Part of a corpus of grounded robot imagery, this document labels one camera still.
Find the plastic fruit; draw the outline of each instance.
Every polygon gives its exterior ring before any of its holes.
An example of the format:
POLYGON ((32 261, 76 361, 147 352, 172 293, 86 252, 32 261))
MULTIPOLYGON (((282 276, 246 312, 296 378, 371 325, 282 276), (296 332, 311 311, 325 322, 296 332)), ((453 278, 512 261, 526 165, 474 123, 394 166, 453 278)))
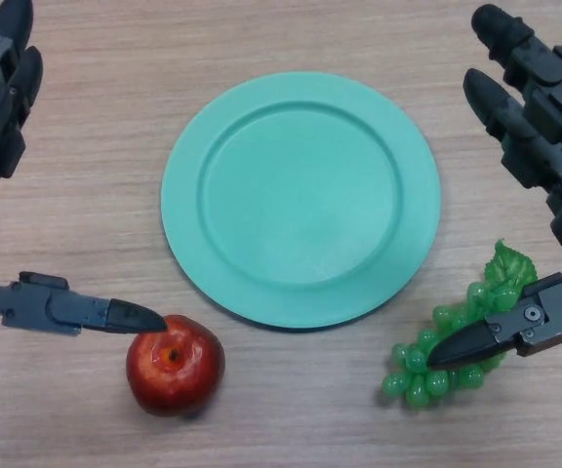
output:
POLYGON ((182 315, 164 318, 168 329, 134 338, 127 379, 138 404, 160 416, 205 407, 224 375, 224 351, 214 334, 182 315))
POLYGON ((441 339, 490 314, 509 310, 522 288, 537 281, 530 258, 502 241, 496 243, 495 250, 485 266, 484 281, 467 287, 465 301, 438 305, 432 312, 433 328, 421 329, 415 343, 398 343, 393 347, 391 357, 400 370, 383 380, 384 395, 404 397, 409 406, 425 408, 455 391, 482 387, 486 374, 500 366, 504 354, 458 370, 431 371, 426 367, 426 357, 441 339))

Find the plate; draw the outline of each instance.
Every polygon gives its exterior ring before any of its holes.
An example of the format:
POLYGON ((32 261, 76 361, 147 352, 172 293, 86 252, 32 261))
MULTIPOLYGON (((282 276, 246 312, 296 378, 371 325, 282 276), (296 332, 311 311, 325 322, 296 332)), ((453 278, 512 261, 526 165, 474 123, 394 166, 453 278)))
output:
POLYGON ((185 274, 250 321, 360 317, 422 265, 440 216, 426 140, 390 99, 317 72, 267 75, 203 108, 168 160, 162 222, 185 274))

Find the fake apple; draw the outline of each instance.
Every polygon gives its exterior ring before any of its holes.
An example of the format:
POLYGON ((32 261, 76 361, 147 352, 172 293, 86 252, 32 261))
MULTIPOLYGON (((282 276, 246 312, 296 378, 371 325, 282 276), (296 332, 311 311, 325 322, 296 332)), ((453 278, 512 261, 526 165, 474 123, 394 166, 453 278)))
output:
POLYGON ((224 351, 216 336, 183 315, 164 317, 167 330, 134 338, 127 379, 138 404, 160 416, 205 407, 224 375, 224 351))

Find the grape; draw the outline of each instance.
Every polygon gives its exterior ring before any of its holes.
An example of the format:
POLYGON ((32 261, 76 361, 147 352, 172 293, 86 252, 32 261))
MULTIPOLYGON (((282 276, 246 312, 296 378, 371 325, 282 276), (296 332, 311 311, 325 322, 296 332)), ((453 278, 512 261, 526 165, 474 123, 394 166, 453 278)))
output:
POLYGON ((494 291, 492 310, 494 312, 506 312, 513 308, 519 298, 517 291, 511 286, 502 286, 494 291))
POLYGON ((448 387, 451 391, 457 390, 459 386, 459 374, 456 370, 448 370, 448 387))
POLYGON ((426 355, 417 346, 410 346, 406 360, 407 370, 412 373, 425 373, 426 355))
POLYGON ((485 382, 485 374, 477 364, 459 369, 459 386, 461 388, 480 388, 485 382))
POLYGON ((453 317, 453 309, 447 305, 438 305, 433 309, 433 322, 440 331, 447 331, 453 317))
POLYGON ((463 327, 465 327, 467 323, 468 323, 467 318, 463 315, 459 315, 458 317, 455 317, 453 319, 453 321, 450 324, 450 327, 453 332, 456 332, 457 330, 460 330, 463 327))
POLYGON ((410 407, 423 408, 428 406, 430 403, 430 397, 426 391, 422 375, 414 376, 405 396, 410 407))
POLYGON ((402 343, 394 344, 394 347, 391 348, 391 356, 394 362, 402 369, 405 369, 405 362, 407 359, 407 349, 408 346, 402 343))
POLYGON ((433 329, 423 329, 418 333, 417 345, 421 351, 428 353, 428 350, 434 346, 438 339, 437 331, 433 329))
POLYGON ((443 397, 448 393, 448 373, 445 370, 431 371, 426 375, 426 391, 431 397, 443 397))
POLYGON ((382 382, 381 389, 388 397, 400 397, 405 393, 407 388, 409 388, 410 383, 411 374, 403 370, 402 372, 395 372, 388 375, 382 382))
POLYGON ((467 302, 483 304, 487 301, 487 287, 485 283, 477 281, 467 287, 467 302))
POLYGON ((494 356, 493 358, 486 359, 480 363, 480 367, 484 372, 491 372, 500 365, 501 360, 502 358, 500 355, 494 356))

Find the table surface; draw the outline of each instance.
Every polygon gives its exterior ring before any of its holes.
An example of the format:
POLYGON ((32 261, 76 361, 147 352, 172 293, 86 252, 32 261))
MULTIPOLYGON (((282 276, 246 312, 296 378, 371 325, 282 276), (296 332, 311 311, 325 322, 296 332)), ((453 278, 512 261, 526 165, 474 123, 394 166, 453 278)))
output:
MULTIPOLYGON (((504 237, 540 274, 562 270, 549 210, 502 168, 465 102, 470 66, 495 78, 469 0, 37 0, 45 78, 28 149, 0 182, 0 280, 68 278, 213 330, 227 371, 192 421, 158 419, 131 396, 131 337, 0 326, 0 466, 562 466, 562 346, 509 355, 475 392, 413 413, 378 390, 397 341, 436 304, 462 298, 504 237), (165 241, 160 180, 205 103, 262 74, 317 69, 363 81, 425 133, 443 182, 442 222, 420 273, 390 303, 330 331, 237 322, 185 280, 165 241)), ((562 44, 562 2, 501 2, 562 44)))

